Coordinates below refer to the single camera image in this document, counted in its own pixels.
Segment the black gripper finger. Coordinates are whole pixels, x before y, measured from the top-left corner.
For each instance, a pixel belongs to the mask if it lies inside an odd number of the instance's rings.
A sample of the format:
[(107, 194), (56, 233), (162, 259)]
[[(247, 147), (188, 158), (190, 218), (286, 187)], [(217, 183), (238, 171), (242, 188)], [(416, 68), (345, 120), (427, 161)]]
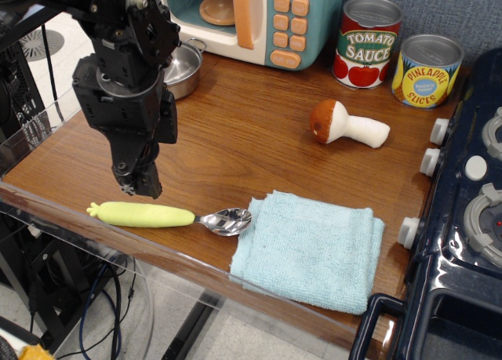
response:
[(137, 195), (157, 199), (162, 193), (158, 170), (153, 162), (136, 167), (135, 192)]
[(135, 192), (136, 167), (153, 162), (158, 143), (152, 132), (111, 130), (106, 134), (111, 146), (112, 172), (123, 192)]

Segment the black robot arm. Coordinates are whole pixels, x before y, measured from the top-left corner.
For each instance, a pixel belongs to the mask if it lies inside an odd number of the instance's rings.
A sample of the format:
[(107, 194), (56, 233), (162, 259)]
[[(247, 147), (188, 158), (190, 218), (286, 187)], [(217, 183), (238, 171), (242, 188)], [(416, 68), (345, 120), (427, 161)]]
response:
[(180, 28), (160, 0), (1, 0), (6, 36), (33, 5), (70, 14), (93, 44), (72, 86), (85, 119), (111, 147), (112, 172), (128, 195), (162, 193), (155, 159), (177, 140), (165, 69), (180, 47)]

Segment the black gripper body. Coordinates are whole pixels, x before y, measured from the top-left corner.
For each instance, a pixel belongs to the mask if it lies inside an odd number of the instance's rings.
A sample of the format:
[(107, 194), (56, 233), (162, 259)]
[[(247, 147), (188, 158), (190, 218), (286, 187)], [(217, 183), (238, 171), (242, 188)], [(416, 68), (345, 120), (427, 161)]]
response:
[(144, 133), (158, 142), (177, 141), (174, 95), (161, 82), (162, 73), (136, 88), (104, 77), (92, 54), (81, 59), (73, 74), (73, 89), (89, 125), (102, 132)]

